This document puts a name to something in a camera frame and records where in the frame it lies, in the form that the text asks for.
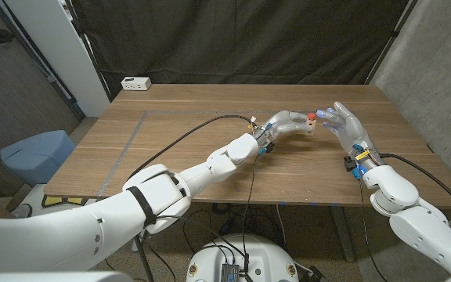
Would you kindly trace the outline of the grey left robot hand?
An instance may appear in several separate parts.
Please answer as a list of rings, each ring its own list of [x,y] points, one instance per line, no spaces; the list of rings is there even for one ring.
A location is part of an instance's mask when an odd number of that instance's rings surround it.
[[[282,110],[273,115],[260,128],[255,130],[254,137],[259,146],[273,141],[280,133],[294,131],[312,132],[313,125],[308,125],[308,115],[298,112]]]

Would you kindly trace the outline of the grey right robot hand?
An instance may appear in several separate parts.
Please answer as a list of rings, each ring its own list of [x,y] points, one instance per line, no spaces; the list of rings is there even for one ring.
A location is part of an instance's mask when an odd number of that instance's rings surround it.
[[[366,169],[385,165],[378,156],[378,150],[371,141],[367,130],[360,120],[342,103],[335,102],[334,107],[317,110],[316,116],[323,118],[323,127],[330,130],[339,140],[341,147],[349,157],[355,158],[366,150],[369,153],[358,160]]]

